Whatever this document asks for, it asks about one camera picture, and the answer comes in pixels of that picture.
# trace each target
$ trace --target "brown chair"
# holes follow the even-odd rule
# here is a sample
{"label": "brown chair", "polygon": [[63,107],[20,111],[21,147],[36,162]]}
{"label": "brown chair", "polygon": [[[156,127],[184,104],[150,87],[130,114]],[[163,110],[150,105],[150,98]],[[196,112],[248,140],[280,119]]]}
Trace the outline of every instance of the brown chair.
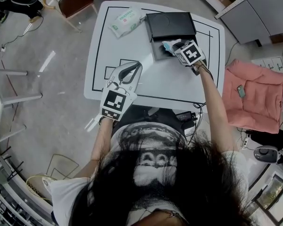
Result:
{"label": "brown chair", "polygon": [[69,19],[79,14],[89,6],[92,6],[95,13],[98,14],[96,7],[93,4],[93,0],[55,0],[58,3],[59,10],[56,9],[56,6],[50,6],[46,3],[46,0],[43,0],[43,5],[45,8],[58,11],[67,23],[69,23],[75,30],[82,32],[76,26],[74,26]]}

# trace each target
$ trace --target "floor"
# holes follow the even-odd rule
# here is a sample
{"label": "floor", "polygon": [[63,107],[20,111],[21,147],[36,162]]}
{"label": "floor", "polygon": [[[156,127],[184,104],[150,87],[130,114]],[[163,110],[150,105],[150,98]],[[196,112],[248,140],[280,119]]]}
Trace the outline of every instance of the floor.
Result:
{"label": "floor", "polygon": [[[96,7],[100,8],[103,1],[95,0]],[[128,1],[155,3],[190,11],[223,24],[221,20],[215,20],[216,12],[204,0]],[[96,129],[87,133],[84,127],[98,113],[100,102],[88,100],[83,95],[85,69],[96,15],[90,8],[72,19],[82,33],[77,33],[54,11],[45,10],[43,17],[43,22],[40,19],[28,28],[27,16],[10,13],[0,29],[1,45],[12,41],[17,35],[23,35],[27,28],[30,31],[36,29],[42,22],[36,31],[28,32],[24,37],[7,44],[6,51],[0,53],[0,68],[29,71],[27,77],[10,77],[17,94],[39,91],[43,94],[42,99],[19,104],[15,117],[16,105],[6,109],[2,118],[2,134],[9,131],[11,125],[12,130],[21,124],[27,126],[26,131],[0,143],[1,151],[8,145],[11,146],[15,164],[24,161],[24,177],[46,173],[54,153],[79,163],[79,170],[89,160],[97,134]],[[225,41],[227,59],[237,41],[226,27]],[[235,45],[229,62],[234,58],[249,61],[252,46],[253,44]],[[0,77],[0,92],[5,96],[13,96],[15,93],[6,76]],[[207,122],[208,118],[204,116],[201,125],[204,130],[208,129]],[[238,140],[240,132],[236,128],[233,128],[233,132]]]}

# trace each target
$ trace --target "person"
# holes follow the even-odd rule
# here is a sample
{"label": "person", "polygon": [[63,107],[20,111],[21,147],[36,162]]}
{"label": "person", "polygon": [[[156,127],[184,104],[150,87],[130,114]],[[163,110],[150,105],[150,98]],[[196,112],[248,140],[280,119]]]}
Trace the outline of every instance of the person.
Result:
{"label": "person", "polygon": [[116,125],[102,118],[87,165],[50,185],[58,225],[256,225],[246,210],[246,159],[208,69],[197,66],[211,140],[200,134],[188,145],[168,109],[150,116],[132,106]]}
{"label": "person", "polygon": [[44,6],[38,0],[31,5],[20,5],[13,3],[11,0],[0,0],[0,9],[26,14],[29,17],[29,22],[34,23],[41,17]]}
{"label": "person", "polygon": [[247,134],[250,134],[250,138],[261,145],[272,145],[277,148],[281,153],[277,165],[283,171],[283,130],[279,130],[277,134],[270,134],[268,132],[260,132],[255,130],[247,130]]}

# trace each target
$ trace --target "long hair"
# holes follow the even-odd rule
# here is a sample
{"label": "long hair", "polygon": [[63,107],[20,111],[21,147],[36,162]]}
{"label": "long hair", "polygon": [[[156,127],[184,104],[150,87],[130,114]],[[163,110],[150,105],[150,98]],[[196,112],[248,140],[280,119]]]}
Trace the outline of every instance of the long hair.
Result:
{"label": "long hair", "polygon": [[[100,160],[94,180],[77,196],[70,226],[125,226],[134,204],[149,190],[134,183],[133,174],[139,161],[141,137],[119,138],[122,148],[109,163]],[[191,147],[182,140],[175,143],[176,173],[172,180],[165,171],[160,193],[183,214],[190,225],[254,225],[242,205],[239,178],[233,160],[226,160],[206,136],[195,137]]]}

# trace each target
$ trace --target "wet wipes package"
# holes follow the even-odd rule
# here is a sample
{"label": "wet wipes package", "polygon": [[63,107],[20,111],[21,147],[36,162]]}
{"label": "wet wipes package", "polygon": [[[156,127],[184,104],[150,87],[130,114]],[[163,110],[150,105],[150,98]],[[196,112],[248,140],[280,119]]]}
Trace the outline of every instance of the wet wipes package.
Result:
{"label": "wet wipes package", "polygon": [[131,7],[120,14],[108,27],[119,38],[137,28],[144,21],[145,16],[140,8]]}

